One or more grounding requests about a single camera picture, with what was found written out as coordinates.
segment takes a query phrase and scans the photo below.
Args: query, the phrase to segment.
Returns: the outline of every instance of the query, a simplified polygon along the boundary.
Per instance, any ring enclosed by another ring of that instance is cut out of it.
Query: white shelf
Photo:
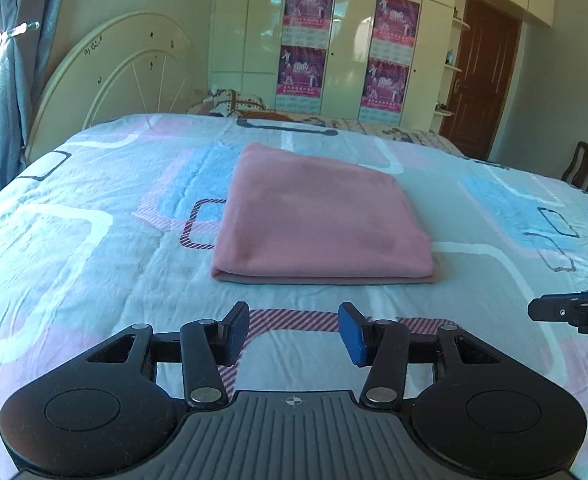
[[[471,27],[469,27],[469,25],[464,22],[463,20],[459,19],[459,18],[452,18],[452,21],[454,23],[456,23],[457,25],[460,25],[461,28],[465,29],[465,30],[469,30]]]
[[[450,65],[449,63],[445,63],[445,68],[449,68],[454,72],[463,72],[458,66]]]
[[[441,117],[453,117],[454,112],[450,112],[449,110],[434,110],[434,115],[439,115]]]

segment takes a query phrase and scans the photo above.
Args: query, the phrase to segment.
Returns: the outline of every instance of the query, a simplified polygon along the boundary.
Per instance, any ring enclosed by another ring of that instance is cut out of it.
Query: silver screw
[[[365,396],[371,402],[376,402],[377,404],[383,404],[385,402],[392,402],[396,398],[396,392],[391,388],[372,388],[368,390]]]
[[[210,388],[208,386],[204,388],[196,388],[190,397],[194,402],[202,402],[207,404],[208,402],[216,402],[223,394],[216,388]]]

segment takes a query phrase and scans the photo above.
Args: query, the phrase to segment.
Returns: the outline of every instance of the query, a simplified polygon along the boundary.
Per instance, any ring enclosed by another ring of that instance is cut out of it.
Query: gray ribbed plate
[[[22,473],[16,480],[37,479]],[[118,480],[464,480],[434,462],[390,413],[349,392],[240,392],[189,416],[161,453]],[[570,480],[557,473],[546,480]]]

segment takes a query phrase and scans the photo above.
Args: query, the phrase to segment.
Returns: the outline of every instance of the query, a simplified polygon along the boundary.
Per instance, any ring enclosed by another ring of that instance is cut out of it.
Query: brown wooden door
[[[467,0],[446,118],[440,134],[463,154],[485,160],[503,112],[512,77],[520,22],[481,0]]]

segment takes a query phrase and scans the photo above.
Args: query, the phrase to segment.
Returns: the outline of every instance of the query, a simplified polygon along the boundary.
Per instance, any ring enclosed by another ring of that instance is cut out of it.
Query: crosshair logo
[[[292,408],[296,408],[300,403],[305,402],[303,399],[297,396],[291,396],[286,401]]]

